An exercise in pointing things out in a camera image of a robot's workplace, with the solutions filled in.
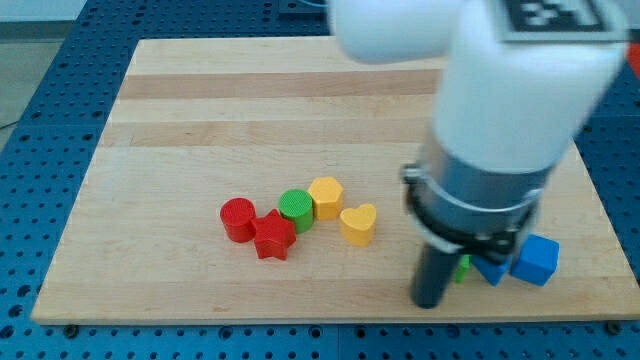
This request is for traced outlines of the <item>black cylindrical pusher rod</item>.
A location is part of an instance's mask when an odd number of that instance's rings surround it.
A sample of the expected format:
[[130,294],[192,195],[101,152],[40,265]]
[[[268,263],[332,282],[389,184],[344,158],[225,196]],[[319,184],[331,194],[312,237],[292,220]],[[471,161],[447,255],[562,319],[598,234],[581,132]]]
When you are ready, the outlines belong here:
[[437,307],[455,272],[461,252],[443,251],[431,244],[423,246],[411,285],[411,300],[424,309]]

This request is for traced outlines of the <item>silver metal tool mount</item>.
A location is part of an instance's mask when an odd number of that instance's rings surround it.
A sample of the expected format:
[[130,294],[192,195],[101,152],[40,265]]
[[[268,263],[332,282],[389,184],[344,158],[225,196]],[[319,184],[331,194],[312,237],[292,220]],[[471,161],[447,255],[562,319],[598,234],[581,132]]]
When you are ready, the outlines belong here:
[[526,237],[550,170],[484,169],[428,135],[401,171],[409,213],[426,239],[422,261],[471,254],[506,262]]

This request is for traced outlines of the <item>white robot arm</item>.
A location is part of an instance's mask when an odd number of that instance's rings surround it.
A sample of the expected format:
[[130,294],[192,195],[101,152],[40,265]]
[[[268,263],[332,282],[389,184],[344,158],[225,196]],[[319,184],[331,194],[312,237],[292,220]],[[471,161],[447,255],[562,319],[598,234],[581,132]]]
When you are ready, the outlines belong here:
[[331,1],[330,32],[367,64],[448,63],[417,160],[402,168],[425,238],[413,302],[437,306],[464,254],[504,264],[549,174],[615,79],[628,27],[613,1]]

